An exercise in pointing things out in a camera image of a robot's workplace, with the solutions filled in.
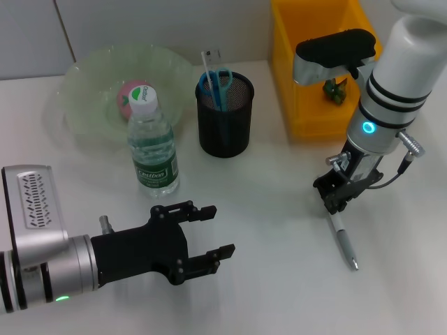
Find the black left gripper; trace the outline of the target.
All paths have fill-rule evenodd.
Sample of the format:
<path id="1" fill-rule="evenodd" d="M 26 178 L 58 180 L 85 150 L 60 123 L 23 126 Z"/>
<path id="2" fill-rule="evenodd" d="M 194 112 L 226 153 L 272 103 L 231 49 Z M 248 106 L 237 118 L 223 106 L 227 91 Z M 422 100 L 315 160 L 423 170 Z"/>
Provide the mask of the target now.
<path id="1" fill-rule="evenodd" d="M 189 258 L 183 222 L 207 221 L 215 217 L 214 205 L 197 208 L 191 200 L 151 208 L 148 222 L 140 227 L 91 238 L 96 258 L 98 284 L 157 272 L 172 285 L 217 273 L 223 260 L 232 257 L 229 244 Z"/>

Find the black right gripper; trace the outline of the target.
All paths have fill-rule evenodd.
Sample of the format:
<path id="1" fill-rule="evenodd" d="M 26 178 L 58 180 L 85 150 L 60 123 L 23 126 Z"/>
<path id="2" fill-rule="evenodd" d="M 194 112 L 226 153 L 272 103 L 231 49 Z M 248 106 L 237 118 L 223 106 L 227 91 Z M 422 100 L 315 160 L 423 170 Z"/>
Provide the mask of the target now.
<path id="1" fill-rule="evenodd" d="M 381 180 L 383 173 L 377 166 L 382 158 L 358 150 L 349 141 L 339 155 L 329 157 L 331 170 L 313 183 L 329 214 L 344 211 L 349 201 Z"/>

